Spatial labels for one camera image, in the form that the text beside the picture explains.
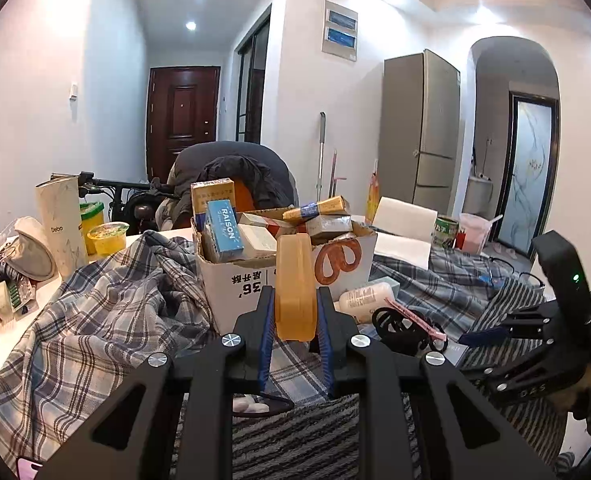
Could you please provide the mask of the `blue Raison cigarette box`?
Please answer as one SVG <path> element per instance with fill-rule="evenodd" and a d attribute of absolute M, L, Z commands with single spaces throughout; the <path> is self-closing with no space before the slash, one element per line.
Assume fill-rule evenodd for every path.
<path fill-rule="evenodd" d="M 215 262 L 239 259 L 244 243 L 238 228 L 236 214 L 230 200 L 210 200 L 207 203 L 206 225 Z"/>

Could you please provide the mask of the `grey refrigerator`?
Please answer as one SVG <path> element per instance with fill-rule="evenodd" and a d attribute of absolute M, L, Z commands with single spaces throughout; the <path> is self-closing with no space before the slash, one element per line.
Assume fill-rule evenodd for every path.
<path fill-rule="evenodd" d="M 381 194 L 446 214 L 459 136 L 460 72 L 425 49 L 384 61 Z"/>

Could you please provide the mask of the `blue plaid shirt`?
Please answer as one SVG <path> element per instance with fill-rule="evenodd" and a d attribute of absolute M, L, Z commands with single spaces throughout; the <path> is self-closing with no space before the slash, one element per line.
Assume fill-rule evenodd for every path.
<path fill-rule="evenodd" d="M 194 244 L 148 231 L 76 270 L 0 368 L 0 457 L 44 463 L 152 353 L 214 335 Z"/>

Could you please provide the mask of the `chair with dark jacket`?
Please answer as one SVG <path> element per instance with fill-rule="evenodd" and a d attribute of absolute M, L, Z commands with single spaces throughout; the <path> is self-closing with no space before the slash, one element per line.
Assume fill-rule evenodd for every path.
<path fill-rule="evenodd" d="M 296 179 L 273 150 L 261 144 L 215 141 L 189 146 L 171 167 L 168 185 L 175 196 L 156 211 L 161 231 L 190 226 L 192 190 L 197 182 L 228 178 L 234 182 L 232 204 L 239 212 L 297 206 Z"/>

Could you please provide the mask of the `white wall switch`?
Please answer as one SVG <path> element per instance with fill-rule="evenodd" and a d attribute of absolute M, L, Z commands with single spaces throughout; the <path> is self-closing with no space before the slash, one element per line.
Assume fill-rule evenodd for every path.
<path fill-rule="evenodd" d="M 74 102 L 79 97 L 79 86 L 76 82 L 72 82 L 70 86 L 69 100 Z"/>

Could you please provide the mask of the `grey face mask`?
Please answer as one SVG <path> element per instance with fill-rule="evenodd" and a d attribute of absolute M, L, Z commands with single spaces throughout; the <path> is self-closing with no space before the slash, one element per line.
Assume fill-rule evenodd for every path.
<path fill-rule="evenodd" d="M 44 226 L 33 217 L 19 218 L 14 224 L 17 238 L 6 249 L 4 261 L 19 274 L 44 282 L 57 273 Z"/>

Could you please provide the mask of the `brown cardboard box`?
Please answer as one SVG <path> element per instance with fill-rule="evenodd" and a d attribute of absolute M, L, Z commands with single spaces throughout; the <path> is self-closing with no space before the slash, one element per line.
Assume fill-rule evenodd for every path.
<path fill-rule="evenodd" d="M 213 262 L 206 252 L 204 234 L 196 231 L 194 246 L 199 274 L 218 333 L 231 332 L 239 315 L 254 310 L 266 286 L 292 295 L 310 294 L 314 289 L 327 287 L 335 300 L 364 286 L 376 241 L 374 230 L 354 221 L 349 234 L 325 244 L 307 244 L 309 257 L 279 243 L 274 256 Z"/>

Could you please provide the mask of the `white lotion bottle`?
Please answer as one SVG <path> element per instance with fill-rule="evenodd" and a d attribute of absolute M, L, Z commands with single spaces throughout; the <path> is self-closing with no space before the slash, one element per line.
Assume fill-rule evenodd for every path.
<path fill-rule="evenodd" d="M 357 324 L 367 324 L 373 312 L 388 307 L 394 299 L 391 285 L 381 282 L 343 292 L 335 302 L 335 310 L 350 315 Z"/>

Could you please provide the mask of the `dark brown entrance door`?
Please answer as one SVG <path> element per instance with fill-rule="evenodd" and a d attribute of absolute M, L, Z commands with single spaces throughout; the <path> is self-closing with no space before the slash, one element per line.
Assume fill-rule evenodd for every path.
<path fill-rule="evenodd" d="M 215 140 L 220 71 L 216 66 L 151 68 L 146 125 L 150 180 L 165 181 L 185 148 Z"/>

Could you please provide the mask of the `black bicycle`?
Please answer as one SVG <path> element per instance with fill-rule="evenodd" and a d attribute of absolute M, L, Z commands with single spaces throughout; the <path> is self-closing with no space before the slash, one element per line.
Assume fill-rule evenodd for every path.
<path fill-rule="evenodd" d="M 177 199 L 173 186 L 161 183 L 158 178 L 145 183 L 111 181 L 97 179 L 89 171 L 82 171 L 75 177 L 79 198 L 90 195 L 109 197 L 109 219 L 111 222 L 127 223 L 128 235 L 158 231 L 158 207 L 163 200 Z"/>

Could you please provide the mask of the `yellow container green rim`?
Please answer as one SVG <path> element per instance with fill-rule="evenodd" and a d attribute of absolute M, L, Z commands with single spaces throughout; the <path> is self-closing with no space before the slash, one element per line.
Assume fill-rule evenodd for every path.
<path fill-rule="evenodd" d="M 96 254 L 95 244 L 88 238 L 88 233 L 105 222 L 104 209 L 105 205 L 102 202 L 80 203 L 81 214 L 81 232 L 86 246 L 87 255 L 92 256 Z"/>

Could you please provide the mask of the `orange plastic case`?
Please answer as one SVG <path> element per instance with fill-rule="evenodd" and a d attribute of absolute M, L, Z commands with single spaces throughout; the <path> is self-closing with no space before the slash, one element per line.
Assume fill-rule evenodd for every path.
<path fill-rule="evenodd" d="M 311 341 L 316 335 L 317 299 L 309 235 L 277 240 L 275 282 L 276 334 L 283 341 Z"/>

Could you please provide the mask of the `yellow jelly cup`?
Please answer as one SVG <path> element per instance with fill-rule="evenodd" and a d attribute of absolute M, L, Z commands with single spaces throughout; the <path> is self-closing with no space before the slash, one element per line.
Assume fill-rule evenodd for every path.
<path fill-rule="evenodd" d="M 87 233 L 98 256 L 111 256 L 126 247 L 128 224 L 125 222 L 108 222 L 95 226 Z"/>

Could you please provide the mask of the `white tall tumbler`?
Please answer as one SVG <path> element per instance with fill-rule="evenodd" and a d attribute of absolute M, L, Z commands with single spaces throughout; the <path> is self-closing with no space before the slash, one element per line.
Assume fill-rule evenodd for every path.
<path fill-rule="evenodd" d="M 47 244 L 56 267 L 65 280 L 87 265 L 87 251 L 81 231 L 78 178 L 61 177 L 35 187 L 36 202 Z"/>

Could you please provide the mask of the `wall electrical panel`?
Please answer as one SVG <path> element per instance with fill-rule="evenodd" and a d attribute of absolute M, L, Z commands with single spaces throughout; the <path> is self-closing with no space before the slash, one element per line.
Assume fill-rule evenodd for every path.
<path fill-rule="evenodd" d="M 357 60 L 358 14 L 326 0 L 321 50 L 355 62 Z"/>

